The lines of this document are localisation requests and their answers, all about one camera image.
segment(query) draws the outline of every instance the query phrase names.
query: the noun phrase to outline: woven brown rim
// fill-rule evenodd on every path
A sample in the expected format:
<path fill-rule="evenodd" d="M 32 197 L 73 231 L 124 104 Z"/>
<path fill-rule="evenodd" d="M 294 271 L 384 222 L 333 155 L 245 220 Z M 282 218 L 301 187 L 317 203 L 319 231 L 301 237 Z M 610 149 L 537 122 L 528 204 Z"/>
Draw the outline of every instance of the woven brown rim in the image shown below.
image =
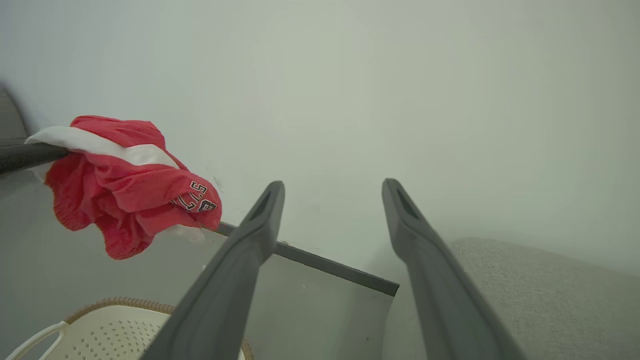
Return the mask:
<path fill-rule="evenodd" d="M 76 311 L 74 314 L 66 317 L 65 322 L 71 325 L 72 323 L 74 323 L 74 321 L 80 319 L 88 313 L 91 313 L 94 310 L 114 305 L 137 307 L 138 309 L 151 310 L 168 315 L 171 315 L 173 313 L 173 310 L 175 309 L 175 306 L 160 304 L 159 302 L 155 301 L 132 299 L 130 297 L 110 297 L 108 299 L 98 301 L 95 304 L 83 307 L 82 309 Z M 242 338 L 240 349 L 242 350 L 242 353 L 244 354 L 244 358 L 246 360 L 253 360 L 253 352 L 251 351 L 251 347 L 249 346 L 249 341 L 247 341 L 247 339 L 244 337 Z"/>

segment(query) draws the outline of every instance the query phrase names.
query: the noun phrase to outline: basket handle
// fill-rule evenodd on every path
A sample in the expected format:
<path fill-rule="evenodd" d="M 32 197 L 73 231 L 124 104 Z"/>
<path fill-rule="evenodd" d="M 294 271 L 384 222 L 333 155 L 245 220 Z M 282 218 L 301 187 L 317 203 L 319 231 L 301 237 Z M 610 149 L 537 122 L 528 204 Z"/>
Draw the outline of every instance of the basket handle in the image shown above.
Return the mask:
<path fill-rule="evenodd" d="M 65 335 L 65 328 L 67 326 L 69 326 L 69 324 L 67 324 L 66 322 L 59 322 L 57 324 L 51 325 L 46 329 L 41 330 L 34 336 L 30 337 L 27 341 L 23 342 L 22 345 L 16 348 L 6 358 L 6 360 L 20 359 L 22 356 L 24 356 L 24 354 L 26 354 L 29 350 L 31 350 L 32 347 L 36 346 L 39 342 L 44 340 L 44 338 L 48 337 L 49 335 L 55 332 L 59 332 L 60 335 L 58 335 L 58 339 L 56 339 L 56 341 L 47 349 L 47 351 L 45 351 L 45 353 L 40 358 L 41 360 L 45 359 L 47 355 L 49 355 L 49 353 L 52 352 L 53 349 L 56 347 L 56 345 L 62 340 L 62 337 Z"/>

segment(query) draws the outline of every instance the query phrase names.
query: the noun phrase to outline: white fabric stripe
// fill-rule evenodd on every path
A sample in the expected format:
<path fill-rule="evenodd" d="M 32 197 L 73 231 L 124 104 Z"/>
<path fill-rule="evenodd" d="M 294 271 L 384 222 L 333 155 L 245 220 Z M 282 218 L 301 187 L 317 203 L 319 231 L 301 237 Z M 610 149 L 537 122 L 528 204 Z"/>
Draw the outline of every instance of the white fabric stripe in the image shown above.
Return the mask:
<path fill-rule="evenodd" d="M 162 164 L 178 168 L 178 164 L 166 152 L 151 143 L 122 147 L 109 139 L 76 127 L 51 126 L 31 135 L 25 141 L 25 143 L 36 142 L 48 143 L 69 150 L 114 156 L 131 165 Z"/>

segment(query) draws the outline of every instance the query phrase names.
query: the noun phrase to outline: red and white clothing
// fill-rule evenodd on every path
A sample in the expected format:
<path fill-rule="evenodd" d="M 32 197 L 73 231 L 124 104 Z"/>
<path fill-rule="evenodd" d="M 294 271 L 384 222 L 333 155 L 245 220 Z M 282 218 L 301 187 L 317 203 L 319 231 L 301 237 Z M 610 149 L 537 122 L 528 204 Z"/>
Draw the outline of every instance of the red and white clothing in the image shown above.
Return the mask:
<path fill-rule="evenodd" d="M 220 223 L 216 189 L 166 150 L 151 122 L 83 116 L 39 131 L 33 142 L 72 151 L 46 172 L 54 212 L 73 231 L 96 224 L 114 259 L 139 254 L 161 231 L 201 240 L 201 227 Z"/>

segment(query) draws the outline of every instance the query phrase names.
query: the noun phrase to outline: gray sofa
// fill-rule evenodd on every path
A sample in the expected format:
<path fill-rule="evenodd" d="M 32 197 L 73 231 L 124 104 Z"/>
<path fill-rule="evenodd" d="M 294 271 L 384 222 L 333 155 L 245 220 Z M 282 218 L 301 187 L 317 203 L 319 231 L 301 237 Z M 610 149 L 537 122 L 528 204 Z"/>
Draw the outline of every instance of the gray sofa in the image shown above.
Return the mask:
<path fill-rule="evenodd" d="M 450 248 L 529 359 L 640 359 L 640 277 L 497 240 Z M 407 276 L 382 359 L 426 358 Z"/>

